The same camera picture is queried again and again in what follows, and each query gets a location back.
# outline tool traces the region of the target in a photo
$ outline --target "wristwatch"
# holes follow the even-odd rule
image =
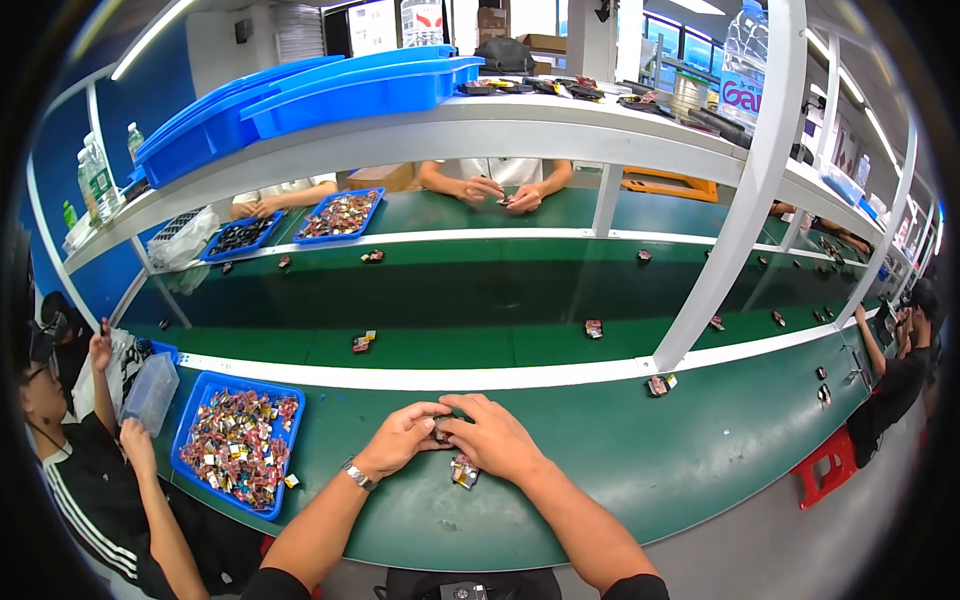
[[[357,482],[357,485],[366,490],[367,492],[372,492],[376,490],[376,482],[373,481],[367,475],[364,475],[359,468],[353,464],[353,459],[356,458],[356,455],[349,457],[344,462],[343,469],[347,472],[347,475],[353,478],[353,481]]]

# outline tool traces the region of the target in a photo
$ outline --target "person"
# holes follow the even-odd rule
[[[507,198],[507,208],[516,212],[537,210],[544,198],[564,189],[573,177],[569,160],[554,160],[553,173],[546,179],[539,158],[464,158],[459,160],[460,180],[441,174],[442,162],[425,160],[420,165],[420,185],[468,204],[483,202],[488,195]],[[503,188],[515,185],[516,193],[505,197]]]
[[[448,419],[438,425],[432,419],[451,414],[453,408],[474,422]],[[309,598],[308,590],[340,560],[372,484],[402,469],[420,451],[450,447],[434,439],[434,427],[449,434],[449,441],[480,469],[511,481],[526,494],[573,568],[603,600],[668,597],[665,583],[630,532],[546,458],[507,409],[482,394],[467,394],[441,396],[439,403],[417,402],[392,413],[367,446],[280,532],[243,599]]]
[[[913,286],[905,309],[898,314],[898,323],[902,324],[897,327],[897,356],[886,358],[867,325],[863,305],[854,310],[870,364],[879,376],[870,397],[847,419],[858,468],[870,462],[878,450],[877,439],[903,417],[920,395],[932,364],[930,332],[937,312],[938,301],[932,284],[920,279]]]
[[[270,185],[235,196],[230,206],[230,218],[234,221],[247,217],[266,219],[285,208],[319,204],[330,194],[336,193],[336,173]]]
[[[76,411],[73,406],[73,387],[86,362],[89,350],[91,330],[80,311],[70,305],[60,292],[50,292],[40,304],[41,327],[56,328],[58,314],[65,318],[66,325],[61,336],[54,336],[53,352],[60,372],[60,386],[66,400],[66,410],[71,415]]]
[[[779,217],[784,214],[794,214],[797,212],[797,207],[792,204],[787,204],[779,200],[774,200],[772,206],[770,206],[770,212],[767,214],[771,217]],[[813,221],[810,223],[810,228],[820,231],[821,233],[829,233],[830,235],[835,235],[837,239],[841,239],[848,244],[856,246],[858,250],[870,256],[874,253],[873,246],[870,245],[870,242],[863,239],[856,233],[853,233],[849,229],[840,227],[840,225],[833,223],[822,217],[813,217]]]
[[[75,542],[92,560],[153,598],[239,593],[256,571],[263,536],[201,507],[160,482],[150,434],[117,421],[105,369],[110,328],[89,340],[93,412],[61,424],[66,412],[50,336],[33,336],[21,370],[20,405],[54,503]]]

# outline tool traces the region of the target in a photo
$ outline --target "water bottle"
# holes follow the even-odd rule
[[[130,160],[136,162],[136,149],[143,145],[143,133],[136,128],[136,121],[127,126],[127,152]]]
[[[867,188],[867,177],[870,176],[870,157],[863,155],[860,157],[860,162],[856,165],[856,175],[853,176],[853,180],[856,181],[856,184],[859,185],[862,189]]]
[[[400,3],[404,48],[444,43],[442,2],[443,0],[403,0]]]
[[[86,212],[90,214],[90,226],[92,228],[97,228],[101,225],[102,221],[100,219],[100,209],[97,207],[97,201],[93,198],[93,192],[90,191],[90,180],[86,177],[86,166],[85,162],[87,156],[89,155],[89,150],[83,148],[80,150],[80,153],[77,154],[77,184],[80,186],[80,193],[84,196],[84,204],[86,205]]]
[[[86,135],[84,144],[87,149],[86,180],[89,182],[90,192],[93,193],[97,208],[100,210],[100,219],[106,223],[120,209],[120,201],[117,199],[113,181],[110,179],[107,155],[104,154],[104,150],[97,143],[93,133]]]
[[[67,230],[77,225],[77,209],[67,201],[63,201],[63,222],[66,223]]]
[[[757,0],[743,0],[727,30],[720,76],[720,111],[744,126],[756,129],[767,70],[769,27]]]

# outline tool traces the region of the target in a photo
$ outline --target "gray floor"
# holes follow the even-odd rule
[[[909,485],[924,427],[917,402],[887,430],[880,452],[839,490],[797,509],[799,480],[786,476],[705,523],[646,546],[673,600],[817,598],[841,595],[886,533]],[[569,566],[554,569],[564,600],[599,596]],[[386,569],[341,561],[326,600],[374,600]]]

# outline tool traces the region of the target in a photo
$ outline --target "white t-shirt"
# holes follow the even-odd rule
[[[461,158],[459,162],[465,180],[482,175],[508,186],[543,181],[543,161],[539,158]]]
[[[256,202],[258,200],[263,200],[264,198],[271,198],[272,196],[279,196],[280,194],[289,194],[290,192],[301,192],[305,189],[310,189],[320,185],[323,181],[333,181],[336,183],[337,174],[336,173],[327,173],[325,175],[317,175],[305,180],[294,180],[286,181],[278,185],[268,185],[267,187],[261,187],[259,190],[254,192],[247,192],[246,194],[240,194],[239,196],[233,197],[234,204],[243,204],[248,202]]]

